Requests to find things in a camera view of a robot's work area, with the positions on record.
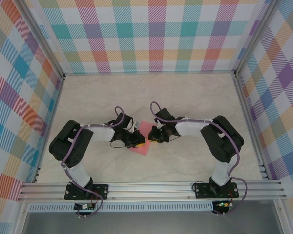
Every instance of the yellow object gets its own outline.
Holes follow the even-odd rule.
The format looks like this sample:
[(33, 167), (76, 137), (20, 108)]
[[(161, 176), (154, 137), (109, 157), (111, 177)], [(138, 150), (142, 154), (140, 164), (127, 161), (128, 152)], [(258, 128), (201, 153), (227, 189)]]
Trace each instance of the yellow object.
[(142, 143), (142, 144), (136, 145), (136, 148), (139, 148), (139, 147), (144, 146), (144, 145), (145, 145), (145, 143)]

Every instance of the aluminum frame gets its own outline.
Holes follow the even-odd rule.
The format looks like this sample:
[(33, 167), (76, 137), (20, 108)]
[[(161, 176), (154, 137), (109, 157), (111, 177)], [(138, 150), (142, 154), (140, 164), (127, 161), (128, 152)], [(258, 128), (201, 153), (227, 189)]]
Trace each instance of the aluminum frame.
[(57, 108), (58, 108), (58, 105), (59, 105), (59, 102), (60, 102), (60, 97), (61, 97), (61, 94), (62, 94), (62, 90), (63, 90), (63, 87), (64, 87), (64, 81), (65, 81), (65, 78), (60, 83), (58, 98), (57, 98), (57, 100), (55, 102), (55, 105), (54, 105), (54, 110), (53, 110), (52, 115), (51, 115), (50, 123), (49, 123), (49, 125), (48, 125), (48, 127), (46, 129), (45, 141), (44, 141), (43, 146), (42, 146), (40, 157), (38, 158), (38, 163), (37, 163), (37, 165), (35, 166), (35, 169), (34, 169), (34, 171), (36, 173), (33, 174), (32, 177), (31, 177), (31, 181), (33, 181), (33, 182), (37, 181), (36, 177), (37, 177), (38, 171), (40, 170), (41, 165), (42, 165), (43, 155), (44, 155), (44, 152), (45, 152), (45, 150), (47, 148), (48, 139), (49, 139), (49, 136), (50, 136), (50, 133), (51, 133), (53, 120), (54, 120), (54, 117), (55, 117), (55, 114), (56, 114), (56, 111), (57, 111)]
[[(259, 27), (257, 28), (250, 45), (247, 47), (240, 63), (237, 67), (237, 74), (239, 74), (242, 69), (245, 67), (248, 59), (250, 58), (253, 50), (255, 49), (258, 41), (260, 40), (261, 36), (265, 32), (265, 29), (267, 25), (269, 24), (274, 12), (277, 10), (279, 4), (282, 0), (272, 0), (270, 5), (268, 6), (268, 9), (265, 13), (265, 16), (260, 22)], [(30, 11), (28, 10), (26, 4), (24, 4), (23, 0), (14, 0), (14, 3), (18, 7), (19, 11), (25, 18), (27, 24), (29, 25), (30, 29), (33, 31), (34, 36), (36, 37), (38, 43), (42, 47), (43, 51), (46, 53), (47, 58), (50, 60), (53, 67), (56, 69), (57, 73), (62, 77), (64, 80), (65, 74), (63, 73), (57, 59), (55, 58), (53, 52), (48, 46), (48, 43), (46, 42), (45, 38), (43, 37), (43, 34), (41, 30), (39, 29), (38, 25), (36, 24), (35, 20), (33, 19)], [(195, 72), (195, 73), (230, 73), (231, 71), (212, 71), (212, 72)], [(77, 74), (66, 74), (67, 76), (75, 76)], [(253, 146), (256, 152), (256, 155), (258, 157), (258, 160), (260, 162), (260, 166), (267, 166), (267, 162), (265, 161), (265, 158), (263, 157), (261, 147), (259, 145), (259, 141), (256, 138), (256, 132), (254, 125), (252, 123), (252, 120), (250, 119), (250, 114), (248, 112), (243, 93), (241, 90), (241, 86), (239, 84), (238, 78), (234, 79), (234, 84), (237, 90), (237, 94), (239, 96), (239, 100), (241, 102), (241, 107), (243, 110), (244, 117), (246, 119), (246, 123), (250, 132), (250, 136), (253, 142)], [(42, 157), (40, 158), (40, 162), (38, 163), (38, 166), (41, 165)], [(271, 174), (269, 171), (261, 171), (263, 173), (267, 173), (266, 177), (271, 178)], [(243, 188), (244, 185), (237, 181), (238, 188), (240, 191), (240, 198), (243, 195)], [(283, 230), (285, 233), (292, 234), (293, 230), (291, 229), (291, 223), (289, 221), (288, 217), (288, 207), (286, 204), (286, 194), (285, 191), (282, 188), (282, 184), (280, 181), (274, 181), (274, 180), (261, 180), (261, 181), (247, 181), (249, 188), (249, 193), (247, 196), (247, 200), (261, 200), (261, 199), (273, 199), (275, 201), (276, 209), (278, 211), (279, 219), (282, 224)], [(192, 182), (177, 182), (177, 183), (112, 183), (110, 184), (109, 188), (109, 199), (105, 202), (115, 204), (117, 202), (121, 201), (129, 201), (133, 200), (135, 202), (147, 200), (147, 201), (160, 201), (160, 202), (166, 202), (166, 201), (184, 201), (184, 202), (193, 202), (195, 200), (194, 192), (191, 191), (190, 185)], [(26, 215), (28, 212), (28, 209), (30, 207), (30, 204), (34, 201), (37, 201), (39, 203), (43, 202), (44, 200), (47, 200), (49, 203), (54, 202), (67, 202), (64, 199), (60, 198), (59, 195), (64, 193), (66, 184), (56, 184), (56, 183), (50, 183), (50, 184), (24, 184), (24, 187), (21, 191), (20, 198), (19, 198), (19, 206), (18, 210), (16, 211), (18, 213), (17, 217), (18, 220), (16, 224), (14, 225), (12, 233), (21, 233)]]
[(66, 73), (67, 77), (74, 76), (110, 76), (110, 75), (156, 75), (156, 74), (223, 74), (231, 73), (231, 70), (196, 71), (196, 72), (113, 72), (113, 73)]
[[(241, 200), (245, 185), (237, 183)], [(109, 183), (108, 198), (105, 202), (164, 202), (164, 201), (221, 201), (219, 198), (196, 199), (192, 190), (193, 182), (141, 182), (141, 183)], [(247, 181), (246, 200), (281, 200), (286, 199), (283, 186), (278, 180)], [(66, 183), (27, 183), (23, 185), (19, 202), (68, 202), (64, 200)], [(90, 202), (76, 200), (72, 202)]]

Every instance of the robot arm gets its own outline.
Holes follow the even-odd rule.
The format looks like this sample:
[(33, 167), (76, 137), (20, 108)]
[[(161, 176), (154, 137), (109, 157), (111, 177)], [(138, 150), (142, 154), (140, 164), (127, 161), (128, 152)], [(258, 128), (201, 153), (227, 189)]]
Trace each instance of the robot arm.
[[(176, 120), (166, 108), (156, 113), (156, 116), (164, 120)], [(185, 117), (177, 118), (177, 120), (187, 119), (188, 118)], [(158, 126), (153, 126), (149, 133), (149, 140), (151, 141), (156, 141), (158, 143), (169, 142), (169, 137), (171, 135), (203, 137), (212, 155), (217, 159), (214, 172), (209, 180), (209, 188), (216, 196), (227, 189), (231, 183), (229, 172), (237, 162), (237, 155), (229, 139), (226, 136), (221, 137), (221, 131), (218, 128), (204, 122), (182, 121), (166, 123), (157, 119), (155, 119), (155, 121)], [(238, 150), (241, 150), (244, 140), (225, 117), (217, 116), (210, 121), (222, 127), (234, 140)]]
[[(105, 127), (84, 128), (73, 147), (73, 150), (65, 161), (66, 170), (72, 180), (83, 188), (91, 190), (92, 178), (84, 169), (82, 159), (90, 142), (107, 141), (113, 142), (121, 140), (127, 148), (139, 147), (145, 144), (144, 136), (136, 129), (132, 117), (124, 115), (124, 120), (116, 127), (108, 127), (110, 124), (119, 123), (123, 117), (120, 113), (116, 120), (105, 124)], [(62, 161), (66, 156), (76, 133), (83, 125), (70, 120), (61, 129), (49, 146), (49, 152), (58, 161)]]

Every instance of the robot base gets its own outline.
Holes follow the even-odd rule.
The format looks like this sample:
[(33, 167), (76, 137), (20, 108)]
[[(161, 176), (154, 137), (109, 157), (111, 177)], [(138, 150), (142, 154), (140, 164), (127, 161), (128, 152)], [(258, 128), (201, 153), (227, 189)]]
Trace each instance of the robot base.
[(195, 198), (238, 198), (239, 191), (236, 183), (230, 183), (225, 191), (223, 191), (219, 196), (216, 196), (210, 190), (210, 183), (195, 183), (193, 185), (193, 189), (195, 191)]

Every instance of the plaid wall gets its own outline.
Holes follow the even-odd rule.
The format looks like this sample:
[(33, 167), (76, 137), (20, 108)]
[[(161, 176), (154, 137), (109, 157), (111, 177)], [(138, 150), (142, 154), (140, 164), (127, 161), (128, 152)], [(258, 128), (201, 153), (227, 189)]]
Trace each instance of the plaid wall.
[(265, 0), (264, 4), (263, 4), (256, 20), (255, 20), (255, 23), (253, 24), (252, 29), (250, 30), (250, 32), (247, 36), (247, 39), (245, 40), (245, 42), (243, 44), (243, 47), (239, 53), (239, 56), (238, 56), (237, 60), (235, 61), (235, 64), (233, 66), (233, 70), (235, 70), (237, 68), (237, 66), (239, 65), (239, 62), (240, 62), (242, 56), (244, 55), (244, 52), (245, 52), (247, 46), (249, 45), (250, 41), (252, 40), (255, 30), (257, 29), (260, 21), (262, 20), (263, 16), (265, 15), (265, 12), (266, 12), (270, 2), (271, 2), (271, 0)]
[(241, 75), (265, 158), (293, 213), (293, 0), (282, 1)]
[(232, 70), (249, 34), (243, 36), (248, 22), (257, 17), (255, 6), (264, 4), (264, 0), (26, 2), (61, 66), (73, 73)]
[(31, 182), (60, 79), (12, 0), (0, 0), (0, 234)]

